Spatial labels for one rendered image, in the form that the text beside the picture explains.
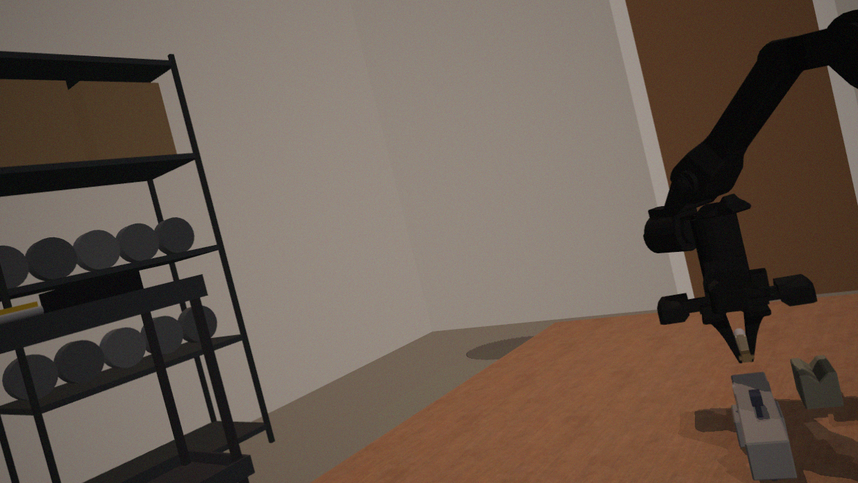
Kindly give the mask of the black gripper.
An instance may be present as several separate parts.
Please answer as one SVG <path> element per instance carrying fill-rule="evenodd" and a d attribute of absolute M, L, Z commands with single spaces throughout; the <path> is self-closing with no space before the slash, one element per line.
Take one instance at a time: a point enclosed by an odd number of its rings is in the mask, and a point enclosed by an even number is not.
<path fill-rule="evenodd" d="M 720 252 L 698 253 L 698 260 L 704 278 L 706 264 L 716 264 L 716 269 L 733 269 L 733 260 L 745 260 L 748 266 L 748 257 L 744 246 L 737 247 Z M 804 275 L 786 276 L 782 278 L 773 278 L 773 286 L 770 289 L 770 297 L 754 298 L 754 311 L 744 312 L 744 322 L 746 329 L 746 337 L 748 338 L 748 346 L 750 355 L 754 355 L 757 343 L 757 331 L 765 316 L 770 316 L 771 311 L 768 308 L 768 302 L 781 299 L 783 303 L 791 306 L 806 305 L 818 302 L 816 291 L 812 282 Z M 663 296 L 658 302 L 658 317 L 659 325 L 668 325 L 673 323 L 686 322 L 689 313 L 700 312 L 704 325 L 714 326 L 727 344 L 733 351 L 733 355 L 739 361 L 739 349 L 728 322 L 726 314 L 714 314 L 710 301 L 706 301 L 705 297 L 688 299 L 687 294 L 676 294 L 672 296 Z M 743 361 L 739 361 L 743 363 Z"/>

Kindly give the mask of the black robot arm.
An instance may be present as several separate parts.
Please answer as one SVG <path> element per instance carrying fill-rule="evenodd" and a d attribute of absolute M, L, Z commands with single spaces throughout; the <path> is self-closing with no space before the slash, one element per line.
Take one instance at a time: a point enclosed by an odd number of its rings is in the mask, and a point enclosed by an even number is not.
<path fill-rule="evenodd" d="M 843 13 L 827 29 L 772 40 L 759 51 L 708 137 L 672 169 L 664 206 L 648 210 L 648 249 L 710 253 L 744 246 L 736 213 L 750 203 L 736 194 L 711 202 L 733 189 L 748 146 L 801 72 L 827 65 L 858 89 L 858 10 Z M 742 259 L 733 260 L 733 269 L 704 268 L 705 299 L 714 314 L 754 311 L 754 298 L 771 295 L 766 268 L 748 270 Z"/>

